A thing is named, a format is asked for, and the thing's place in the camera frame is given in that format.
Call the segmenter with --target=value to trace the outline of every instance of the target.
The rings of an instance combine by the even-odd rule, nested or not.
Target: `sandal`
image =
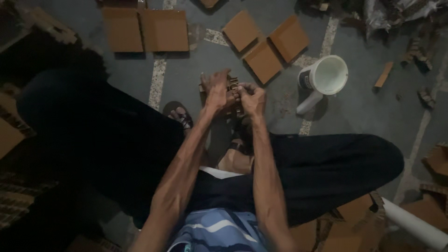
[[[185,110],[185,113],[184,114],[178,113],[176,111],[177,108],[182,108],[183,110]],[[179,118],[172,118],[172,112],[175,112]],[[193,128],[193,119],[191,118],[190,113],[188,113],[188,110],[185,108],[185,106],[182,105],[182,103],[180,103],[178,101],[168,102],[165,105],[162,114],[167,117],[171,116],[170,117],[171,119],[180,122],[182,124],[182,127],[184,128],[184,130]]]

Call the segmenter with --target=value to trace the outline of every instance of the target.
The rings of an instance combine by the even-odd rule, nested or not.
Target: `leg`
[[[183,142],[180,123],[70,70],[37,75],[17,108],[46,147],[84,168],[129,215],[146,219],[152,194]]]
[[[376,190],[404,167],[400,150],[373,135],[272,135],[291,226]]]

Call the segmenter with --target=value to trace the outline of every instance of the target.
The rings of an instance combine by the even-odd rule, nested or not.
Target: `person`
[[[288,227],[376,190],[403,170],[400,150],[377,136],[270,134],[266,94],[253,83],[238,88],[252,121],[253,172],[218,176],[200,169],[211,121],[234,100],[226,93],[228,72],[211,76],[186,138],[183,123],[70,70],[36,76],[17,109],[48,147],[82,164],[100,192],[140,220],[134,252],[296,251]]]

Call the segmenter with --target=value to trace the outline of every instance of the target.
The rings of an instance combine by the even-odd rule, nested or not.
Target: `white pvc pipe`
[[[448,235],[383,198],[386,216],[415,238],[437,251],[448,252]]]

